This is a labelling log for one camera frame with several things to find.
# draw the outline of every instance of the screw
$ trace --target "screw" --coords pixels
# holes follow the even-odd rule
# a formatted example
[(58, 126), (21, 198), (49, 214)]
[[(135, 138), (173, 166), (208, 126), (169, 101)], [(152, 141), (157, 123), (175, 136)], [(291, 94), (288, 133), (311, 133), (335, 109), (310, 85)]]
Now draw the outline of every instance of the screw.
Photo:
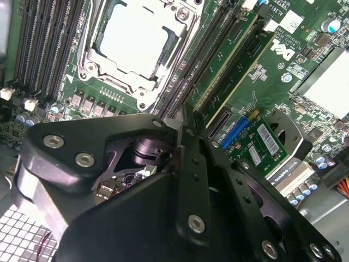
[(215, 147), (215, 148), (219, 148), (219, 144), (216, 141), (211, 141), (211, 144)]
[(188, 217), (188, 225), (195, 233), (202, 234), (205, 231), (205, 223), (197, 215), (190, 215)]
[(268, 255), (271, 259), (277, 259), (278, 258), (278, 251), (276, 251), (276, 248), (273, 246), (272, 243), (268, 240), (264, 240), (262, 242), (262, 248), (264, 253)]
[(333, 254), (332, 250), (328, 246), (323, 246), (323, 249), (325, 249), (325, 252), (332, 258), (335, 259), (335, 255)]
[(64, 145), (64, 140), (58, 135), (47, 135), (44, 137), (44, 145), (49, 148), (60, 148)]
[(310, 244), (310, 249), (317, 258), (323, 258), (321, 250), (314, 243)]
[(156, 125), (157, 127), (162, 127), (163, 124), (161, 124), (159, 121), (157, 120), (153, 120), (153, 124)]
[(250, 165), (246, 162), (241, 162), (241, 165), (244, 169), (250, 169)]
[(187, 8), (179, 8), (177, 11), (177, 18), (179, 19), (179, 21), (185, 21), (187, 20), (189, 17), (189, 10)]
[(94, 158), (88, 153), (79, 153), (75, 157), (75, 162), (83, 168), (89, 168), (94, 165)]
[(189, 135), (194, 136), (194, 133), (192, 132), (192, 130), (191, 130), (190, 128), (187, 128), (185, 131), (186, 131)]

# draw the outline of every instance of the pcie slot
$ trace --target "pcie slot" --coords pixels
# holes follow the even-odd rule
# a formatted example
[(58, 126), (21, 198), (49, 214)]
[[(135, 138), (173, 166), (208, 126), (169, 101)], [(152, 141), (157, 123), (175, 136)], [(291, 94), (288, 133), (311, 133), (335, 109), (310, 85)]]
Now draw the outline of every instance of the pcie slot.
[(214, 138), (223, 126), (228, 122), (232, 112), (228, 107), (223, 107), (213, 122), (207, 127), (207, 134), (209, 138)]
[(204, 102), (201, 102), (201, 110), (205, 110), (211, 100), (216, 96), (217, 92), (219, 92), (222, 83), (226, 82), (228, 78), (230, 78), (230, 72), (236, 68), (237, 63), (239, 62), (242, 55), (244, 55), (244, 51), (252, 44), (255, 40), (256, 35), (261, 30), (261, 21), (256, 22), (253, 27), (250, 29), (248, 35), (244, 38), (244, 41), (238, 47), (238, 50), (234, 53), (234, 56), (231, 58), (230, 64), (226, 67), (214, 81), (214, 83), (209, 88), (208, 93), (205, 94)]

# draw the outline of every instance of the black pcie slot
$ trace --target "black pcie slot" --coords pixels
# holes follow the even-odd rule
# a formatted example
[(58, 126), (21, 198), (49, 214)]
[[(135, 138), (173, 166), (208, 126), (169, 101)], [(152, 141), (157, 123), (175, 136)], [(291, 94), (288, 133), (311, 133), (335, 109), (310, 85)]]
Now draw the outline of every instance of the black pcie slot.
[(207, 133), (209, 138), (214, 138), (222, 127), (228, 122), (231, 117), (231, 110), (224, 106), (218, 113), (217, 117), (212, 121), (212, 123), (207, 128)]
[(212, 99), (217, 95), (217, 93), (220, 90), (220, 87), (223, 86), (222, 83), (225, 83), (226, 81), (229, 81), (231, 77), (231, 71), (234, 70), (237, 67), (238, 62), (240, 61), (241, 57), (245, 55), (245, 51), (250, 48), (253, 43), (255, 43), (256, 36), (259, 34), (260, 30), (262, 29), (262, 21), (258, 21), (255, 23), (253, 28), (251, 28), (248, 35), (245, 37), (245, 40), (243, 43), (241, 43), (239, 49), (236, 51), (234, 57), (231, 59), (231, 62), (229, 66), (224, 70), (223, 76), (220, 78), (218, 83), (213, 87), (210, 94), (207, 96), (205, 102), (201, 106), (201, 112), (204, 112), (208, 105), (211, 103)]

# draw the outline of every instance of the chip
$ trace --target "chip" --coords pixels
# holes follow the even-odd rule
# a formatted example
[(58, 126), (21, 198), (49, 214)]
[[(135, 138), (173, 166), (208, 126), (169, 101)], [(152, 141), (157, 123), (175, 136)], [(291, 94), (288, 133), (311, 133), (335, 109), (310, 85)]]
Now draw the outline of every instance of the chip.
[(319, 137), (321, 137), (323, 134), (322, 131), (318, 130), (316, 127), (314, 127), (309, 133), (309, 140), (314, 143)]
[(331, 43), (331, 38), (325, 34), (320, 34), (315, 40), (314, 43), (317, 46), (320, 47), (325, 47), (327, 46), (329, 43)]

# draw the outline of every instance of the ram slot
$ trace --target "ram slot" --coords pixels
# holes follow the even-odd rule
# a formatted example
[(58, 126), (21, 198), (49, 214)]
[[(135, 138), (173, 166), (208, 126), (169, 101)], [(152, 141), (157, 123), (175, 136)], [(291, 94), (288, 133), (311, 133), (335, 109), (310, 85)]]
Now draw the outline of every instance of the ram slot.
[(70, 1), (65, 0), (62, 5), (58, 5), (55, 10), (53, 23), (51, 24), (49, 32), (49, 40), (47, 41), (48, 44), (45, 49), (45, 56), (43, 57), (43, 64), (46, 65), (45, 73), (40, 75), (38, 81), (38, 86), (41, 86), (42, 89), (41, 97), (46, 97), (47, 90), (50, 88), (50, 81), (54, 69), (53, 64), (56, 59), (56, 52), (53, 50), (56, 50), (60, 43), (59, 40), (63, 30), (64, 20), (70, 8), (69, 4)]
[(263, 22), (258, 21), (255, 24), (252, 24), (250, 29), (247, 31), (247, 34), (241, 38), (241, 42), (238, 45), (237, 50), (233, 53), (232, 58), (230, 59), (229, 66), (224, 68), (212, 85), (205, 92), (202, 100), (199, 102), (198, 110), (204, 112), (208, 108), (209, 103), (217, 95), (223, 86), (222, 83), (227, 82), (231, 77), (231, 71), (237, 68), (237, 63), (240, 61), (241, 57), (245, 54), (246, 49), (256, 38), (256, 35), (262, 29)]
[(31, 44), (35, 15), (39, 2), (40, 0), (29, 0), (28, 2), (26, 2), (26, 10), (23, 12), (20, 46), (17, 53), (17, 63), (15, 70), (15, 77), (22, 85), (25, 85), (24, 80), (28, 69), (27, 57)]
[(58, 18), (59, 8), (56, 8), (56, 5), (57, 5), (56, 0), (53, 0), (52, 6), (51, 6), (51, 11), (50, 11), (50, 20), (49, 20), (49, 24), (46, 28), (43, 48), (41, 51), (39, 65), (38, 65), (38, 70), (37, 70), (36, 76), (35, 76), (35, 84), (34, 85), (36, 88), (41, 87), (41, 85), (39, 85), (39, 83), (42, 83), (42, 79), (44, 77), (44, 74), (40, 74), (40, 72), (41, 72), (41, 68), (43, 66), (44, 61), (47, 61), (47, 58), (49, 56), (49, 52), (46, 51), (46, 46), (52, 40), (52, 25), (54, 25), (57, 22), (57, 18)]
[(59, 61), (56, 64), (56, 72), (53, 76), (48, 96), (52, 99), (57, 98), (59, 87), (62, 84), (62, 80), (65, 77), (65, 70), (68, 65), (68, 60), (71, 54), (71, 46), (73, 44), (73, 38), (76, 33), (79, 18), (82, 15), (83, 7), (85, 6), (84, 0), (74, 1), (74, 5), (70, 9), (70, 13), (67, 20), (67, 26), (65, 28), (60, 49), (58, 52)]
[(201, 61), (200, 55), (203, 52), (208, 52), (209, 50), (214, 48), (213, 45), (210, 45), (209, 50), (204, 51), (206, 50), (205, 47), (207, 46), (207, 43), (211, 43), (213, 41), (212, 37), (214, 32), (216, 32), (217, 28), (221, 28), (221, 25), (226, 23), (226, 21), (228, 21), (228, 18), (233, 15), (233, 10), (234, 9), (232, 8), (226, 8), (222, 6), (217, 10), (212, 21), (205, 30), (201, 41), (195, 47), (195, 51), (193, 52), (194, 55), (190, 57), (189, 62), (185, 66), (185, 70), (182, 71), (175, 83), (169, 85), (168, 88), (170, 88), (171, 91), (165, 98), (166, 102), (163, 104), (163, 106), (158, 112), (158, 115), (161, 118), (167, 118), (175, 113), (177, 105), (179, 105), (179, 101), (182, 100), (182, 97), (185, 96), (185, 94), (188, 92), (188, 82), (194, 76), (196, 76), (195, 72), (198, 71), (198, 69), (196, 68), (197, 65), (203, 62)]
[(35, 77), (38, 73), (39, 63), (40, 63), (40, 53), (42, 53), (43, 47), (44, 47), (44, 41), (45, 41), (45, 31), (49, 26), (49, 20), (50, 20), (50, 8), (49, 6), (52, 5), (51, 1), (45, 0), (41, 1), (41, 4), (39, 6), (38, 13), (36, 15), (36, 22), (35, 22), (35, 29), (32, 39), (32, 47), (33, 49), (29, 53), (29, 60), (28, 64), (31, 66), (29, 67), (25, 79), (25, 83), (28, 84), (31, 91), (33, 92), (33, 95), (36, 95), (40, 90), (38, 90), (38, 87), (35, 86)]

